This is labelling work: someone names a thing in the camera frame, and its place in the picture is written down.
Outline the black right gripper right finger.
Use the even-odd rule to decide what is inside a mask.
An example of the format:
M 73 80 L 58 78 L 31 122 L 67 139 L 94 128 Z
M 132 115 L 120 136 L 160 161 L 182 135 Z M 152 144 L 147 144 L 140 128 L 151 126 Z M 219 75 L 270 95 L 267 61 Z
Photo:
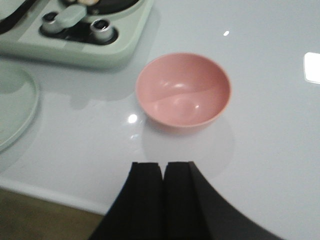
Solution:
M 170 162 L 164 173 L 168 240 L 277 240 L 225 200 L 194 162 Z

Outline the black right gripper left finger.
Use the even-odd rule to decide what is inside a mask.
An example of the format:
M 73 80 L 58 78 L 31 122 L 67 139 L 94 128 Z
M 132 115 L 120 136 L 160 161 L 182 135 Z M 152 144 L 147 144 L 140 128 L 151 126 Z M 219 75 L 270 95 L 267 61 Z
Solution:
M 155 162 L 134 162 L 119 195 L 90 240 L 162 240 L 163 179 Z

